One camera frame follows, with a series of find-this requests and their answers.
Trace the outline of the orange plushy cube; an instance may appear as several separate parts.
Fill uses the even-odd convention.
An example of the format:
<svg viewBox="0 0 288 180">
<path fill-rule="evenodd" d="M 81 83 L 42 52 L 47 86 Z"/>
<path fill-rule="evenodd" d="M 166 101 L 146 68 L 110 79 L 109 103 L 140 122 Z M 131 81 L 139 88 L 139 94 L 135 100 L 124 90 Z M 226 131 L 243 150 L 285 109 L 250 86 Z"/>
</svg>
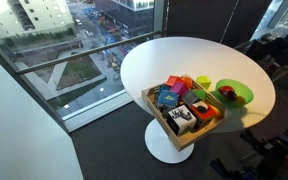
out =
<svg viewBox="0 0 288 180">
<path fill-rule="evenodd" d="M 215 115 L 215 110 L 206 102 L 198 101 L 189 106 L 190 110 L 197 118 L 198 125 L 207 124 Z"/>
</svg>

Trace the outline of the blue plush cube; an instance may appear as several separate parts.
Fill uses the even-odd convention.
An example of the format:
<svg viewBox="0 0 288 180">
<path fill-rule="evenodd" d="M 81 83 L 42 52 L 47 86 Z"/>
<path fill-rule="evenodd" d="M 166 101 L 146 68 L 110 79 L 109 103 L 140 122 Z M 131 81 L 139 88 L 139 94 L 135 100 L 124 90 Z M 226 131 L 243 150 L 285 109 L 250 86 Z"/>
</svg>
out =
<svg viewBox="0 0 288 180">
<path fill-rule="evenodd" d="M 159 105 L 166 105 L 170 107 L 175 107 L 178 103 L 179 95 L 175 92 L 169 90 L 163 90 L 158 97 Z"/>
</svg>

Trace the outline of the red plush cube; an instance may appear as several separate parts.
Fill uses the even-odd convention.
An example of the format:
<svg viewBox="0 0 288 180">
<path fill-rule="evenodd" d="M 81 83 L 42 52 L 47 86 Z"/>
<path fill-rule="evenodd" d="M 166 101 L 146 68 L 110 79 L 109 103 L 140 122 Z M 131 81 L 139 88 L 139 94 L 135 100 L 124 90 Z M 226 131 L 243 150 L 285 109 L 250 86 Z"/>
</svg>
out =
<svg viewBox="0 0 288 180">
<path fill-rule="evenodd" d="M 170 75 L 166 81 L 166 85 L 172 87 L 175 83 L 181 82 L 182 79 L 179 76 Z"/>
</svg>

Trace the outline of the magenta plush cube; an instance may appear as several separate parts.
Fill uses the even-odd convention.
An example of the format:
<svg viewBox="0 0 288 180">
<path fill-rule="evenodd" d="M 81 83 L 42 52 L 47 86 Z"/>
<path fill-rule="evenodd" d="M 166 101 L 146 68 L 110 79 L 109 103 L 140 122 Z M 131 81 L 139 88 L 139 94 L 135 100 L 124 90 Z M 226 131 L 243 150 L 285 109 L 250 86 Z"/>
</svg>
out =
<svg viewBox="0 0 288 180">
<path fill-rule="evenodd" d="M 183 82 L 176 82 L 170 89 L 171 92 L 177 93 L 179 96 L 183 96 L 188 88 Z"/>
</svg>

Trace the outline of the grey plush cube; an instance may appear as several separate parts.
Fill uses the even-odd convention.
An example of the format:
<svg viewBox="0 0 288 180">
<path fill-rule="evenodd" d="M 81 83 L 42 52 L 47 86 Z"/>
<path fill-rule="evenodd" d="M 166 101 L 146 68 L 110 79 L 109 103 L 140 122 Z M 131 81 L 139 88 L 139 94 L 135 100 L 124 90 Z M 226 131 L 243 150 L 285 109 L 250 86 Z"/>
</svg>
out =
<svg viewBox="0 0 288 180">
<path fill-rule="evenodd" d="M 192 105 L 199 101 L 200 98 L 191 90 L 188 90 L 183 96 L 182 100 L 186 105 Z"/>
</svg>

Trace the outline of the wooden crate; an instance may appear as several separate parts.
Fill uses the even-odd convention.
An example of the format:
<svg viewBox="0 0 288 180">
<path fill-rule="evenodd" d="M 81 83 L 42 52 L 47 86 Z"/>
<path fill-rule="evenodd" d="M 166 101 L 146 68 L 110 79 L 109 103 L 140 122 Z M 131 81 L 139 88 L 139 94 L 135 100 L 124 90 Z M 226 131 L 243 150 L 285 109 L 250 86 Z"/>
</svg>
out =
<svg viewBox="0 0 288 180">
<path fill-rule="evenodd" d="M 178 151 L 181 151 L 186 147 L 188 147 L 189 145 L 194 144 L 195 142 L 204 138 L 205 136 L 213 132 L 215 129 L 220 127 L 225 121 L 227 121 L 232 116 L 232 113 L 218 99 L 216 99 L 211 93 L 207 92 L 206 89 L 204 89 L 200 84 L 198 84 L 196 81 L 192 79 L 193 87 L 192 88 L 188 88 L 187 86 L 186 87 L 188 88 L 188 90 L 191 91 L 193 91 L 193 89 L 204 90 L 206 92 L 206 99 L 205 100 L 200 99 L 199 101 L 204 101 L 208 103 L 215 110 L 216 115 L 211 121 L 209 121 L 207 124 L 204 125 L 198 125 L 196 121 L 196 124 L 193 128 L 187 127 L 181 135 L 177 136 L 167 123 L 168 112 L 181 105 L 185 105 L 190 110 L 189 108 L 190 105 L 186 105 L 183 102 L 182 96 L 178 97 L 178 103 L 175 107 L 159 105 L 158 104 L 159 94 L 163 90 L 170 91 L 171 89 L 170 86 L 166 85 L 166 81 L 151 88 L 143 90 L 142 98 L 143 101 L 147 104 L 148 108 L 153 113 L 153 115 L 156 117 L 159 124 L 162 126 L 162 129 L 165 131 L 166 136 L 171 140 L 171 142 Z"/>
</svg>

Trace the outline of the black and white plush cube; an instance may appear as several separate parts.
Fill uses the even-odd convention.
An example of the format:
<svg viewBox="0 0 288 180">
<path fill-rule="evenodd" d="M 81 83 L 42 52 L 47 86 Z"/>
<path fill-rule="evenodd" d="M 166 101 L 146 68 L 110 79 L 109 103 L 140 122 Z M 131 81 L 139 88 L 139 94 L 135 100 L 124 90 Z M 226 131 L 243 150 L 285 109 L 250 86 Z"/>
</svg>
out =
<svg viewBox="0 0 288 180">
<path fill-rule="evenodd" d="M 168 112 L 167 123 L 177 136 L 181 135 L 187 127 L 193 128 L 196 121 L 196 117 L 185 105 Z"/>
</svg>

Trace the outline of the green cube in crate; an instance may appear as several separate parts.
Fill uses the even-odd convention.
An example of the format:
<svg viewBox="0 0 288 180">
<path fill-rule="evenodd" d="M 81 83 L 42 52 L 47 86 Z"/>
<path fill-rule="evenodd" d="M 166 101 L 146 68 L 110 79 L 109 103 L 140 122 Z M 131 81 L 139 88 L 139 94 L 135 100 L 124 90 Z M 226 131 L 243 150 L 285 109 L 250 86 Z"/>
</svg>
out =
<svg viewBox="0 0 288 180">
<path fill-rule="evenodd" d="M 204 90 L 193 89 L 193 93 L 197 95 L 201 100 L 206 99 L 206 92 Z"/>
</svg>

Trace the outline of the lime green cube on table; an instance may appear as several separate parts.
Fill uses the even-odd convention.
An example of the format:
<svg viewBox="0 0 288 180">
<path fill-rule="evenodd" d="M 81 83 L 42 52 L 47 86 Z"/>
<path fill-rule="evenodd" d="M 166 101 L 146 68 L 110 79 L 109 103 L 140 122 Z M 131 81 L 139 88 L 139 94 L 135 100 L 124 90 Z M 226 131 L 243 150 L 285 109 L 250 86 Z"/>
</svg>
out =
<svg viewBox="0 0 288 180">
<path fill-rule="evenodd" d="M 198 76 L 196 82 L 199 83 L 204 89 L 208 89 L 211 85 L 211 80 L 208 76 Z"/>
</svg>

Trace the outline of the orange ball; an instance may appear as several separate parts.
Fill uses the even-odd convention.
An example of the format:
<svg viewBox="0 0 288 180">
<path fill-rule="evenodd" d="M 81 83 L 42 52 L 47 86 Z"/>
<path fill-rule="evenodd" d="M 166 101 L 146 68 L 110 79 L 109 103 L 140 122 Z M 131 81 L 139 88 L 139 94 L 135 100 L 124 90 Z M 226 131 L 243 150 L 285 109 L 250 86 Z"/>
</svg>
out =
<svg viewBox="0 0 288 180">
<path fill-rule="evenodd" d="M 182 77 L 181 80 L 184 82 L 184 84 L 188 87 L 188 88 L 192 88 L 193 87 L 193 81 L 191 78 L 189 77 Z"/>
</svg>

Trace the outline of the window handrail bar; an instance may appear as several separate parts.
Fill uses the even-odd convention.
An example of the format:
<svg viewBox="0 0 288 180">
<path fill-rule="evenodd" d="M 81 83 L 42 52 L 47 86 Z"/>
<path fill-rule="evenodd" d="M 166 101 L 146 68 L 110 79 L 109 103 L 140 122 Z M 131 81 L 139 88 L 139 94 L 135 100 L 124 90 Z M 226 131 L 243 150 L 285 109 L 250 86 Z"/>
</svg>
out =
<svg viewBox="0 0 288 180">
<path fill-rule="evenodd" d="M 60 63 L 63 63 L 63 62 L 74 60 L 74 59 L 79 58 L 79 57 L 83 57 L 83 56 L 86 56 L 86 55 L 94 54 L 94 53 L 100 52 L 102 50 L 111 49 L 111 48 L 114 48 L 114 47 L 117 47 L 117 46 L 121 46 L 121 45 L 124 45 L 124 44 L 127 44 L 127 43 L 134 42 L 136 40 L 147 38 L 149 36 L 155 36 L 155 35 L 160 35 L 160 34 L 161 34 L 161 31 L 154 31 L 154 32 L 146 33 L 144 35 L 133 37 L 133 38 L 130 38 L 130 39 L 127 39 L 127 40 L 119 41 L 119 42 L 112 43 L 112 44 L 109 44 L 109 45 L 106 45 L 106 46 L 102 46 L 102 47 L 94 48 L 94 49 L 91 49 L 91 50 L 88 50 L 88 51 L 84 51 L 84 52 L 81 52 L 81 53 L 69 55 L 69 56 L 64 57 L 64 58 L 59 58 L 59 59 L 56 59 L 56 60 L 52 60 L 52 61 L 49 61 L 49 62 L 38 64 L 38 65 L 35 65 L 35 66 L 31 66 L 31 67 L 28 67 L 28 68 L 25 68 L 25 69 L 17 70 L 16 73 L 18 75 L 23 75 L 23 74 L 30 73 L 30 72 L 33 72 L 33 71 L 36 71 L 36 70 L 40 70 L 40 69 L 43 69 L 43 68 L 46 68 L 46 67 L 49 67 L 49 66 L 53 66 L 53 65 L 57 65 L 57 64 L 60 64 Z"/>
</svg>

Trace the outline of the red apple toy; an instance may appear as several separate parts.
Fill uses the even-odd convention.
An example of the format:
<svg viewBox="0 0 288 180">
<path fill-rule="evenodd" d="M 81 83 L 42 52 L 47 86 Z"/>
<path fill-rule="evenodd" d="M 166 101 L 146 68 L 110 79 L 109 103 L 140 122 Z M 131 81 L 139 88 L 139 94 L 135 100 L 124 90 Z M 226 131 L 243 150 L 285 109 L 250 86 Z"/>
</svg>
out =
<svg viewBox="0 0 288 180">
<path fill-rule="evenodd" d="M 225 98 L 235 101 L 236 100 L 236 93 L 235 90 L 231 86 L 221 86 L 218 88 L 220 94 L 222 94 Z"/>
</svg>

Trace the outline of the green plastic bowl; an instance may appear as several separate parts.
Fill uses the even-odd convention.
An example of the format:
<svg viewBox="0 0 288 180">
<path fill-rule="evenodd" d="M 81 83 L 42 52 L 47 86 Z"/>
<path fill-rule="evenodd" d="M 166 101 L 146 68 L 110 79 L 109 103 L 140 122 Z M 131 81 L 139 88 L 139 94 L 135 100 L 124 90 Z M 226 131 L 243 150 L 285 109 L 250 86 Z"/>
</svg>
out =
<svg viewBox="0 0 288 180">
<path fill-rule="evenodd" d="M 243 106 L 237 105 L 235 103 L 235 101 L 231 101 L 231 100 L 225 98 L 222 94 L 220 94 L 218 91 L 218 88 L 221 86 L 231 86 L 235 90 L 235 93 L 237 96 L 244 97 L 246 100 L 246 103 L 243 106 L 250 103 L 254 98 L 254 94 L 253 94 L 252 90 L 247 85 L 243 84 L 242 82 L 239 82 L 239 81 L 233 80 L 233 79 L 219 80 L 216 83 L 215 90 L 213 91 L 213 95 L 221 103 L 223 103 L 228 109 L 235 109 L 235 108 L 240 108 Z"/>
</svg>

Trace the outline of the yellow fruit in bowl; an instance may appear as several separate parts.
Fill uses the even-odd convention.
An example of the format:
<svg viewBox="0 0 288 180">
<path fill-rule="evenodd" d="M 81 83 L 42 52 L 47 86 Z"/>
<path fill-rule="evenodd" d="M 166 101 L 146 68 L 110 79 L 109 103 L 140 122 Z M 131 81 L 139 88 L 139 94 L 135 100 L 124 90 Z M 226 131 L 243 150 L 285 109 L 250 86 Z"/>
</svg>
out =
<svg viewBox="0 0 288 180">
<path fill-rule="evenodd" d="M 237 96 L 237 97 L 236 97 L 236 100 L 235 100 L 235 103 L 236 103 L 237 105 L 243 106 L 243 105 L 246 103 L 246 100 L 245 100 L 245 98 L 242 97 L 242 96 Z"/>
</svg>

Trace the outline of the round white pedestal table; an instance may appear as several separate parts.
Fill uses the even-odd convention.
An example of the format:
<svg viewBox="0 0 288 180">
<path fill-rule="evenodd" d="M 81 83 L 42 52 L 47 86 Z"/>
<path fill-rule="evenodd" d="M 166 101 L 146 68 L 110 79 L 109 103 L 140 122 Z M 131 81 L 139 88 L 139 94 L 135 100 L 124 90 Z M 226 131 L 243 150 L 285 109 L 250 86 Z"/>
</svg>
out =
<svg viewBox="0 0 288 180">
<path fill-rule="evenodd" d="M 241 52 L 213 41 L 192 37 L 165 37 L 135 47 L 124 58 L 121 80 L 131 98 L 151 111 L 143 91 L 167 81 L 171 75 L 207 76 L 212 82 L 233 79 L 247 85 L 254 99 L 236 108 L 217 133 L 234 132 L 264 120 L 272 111 L 276 94 L 266 72 Z"/>
</svg>

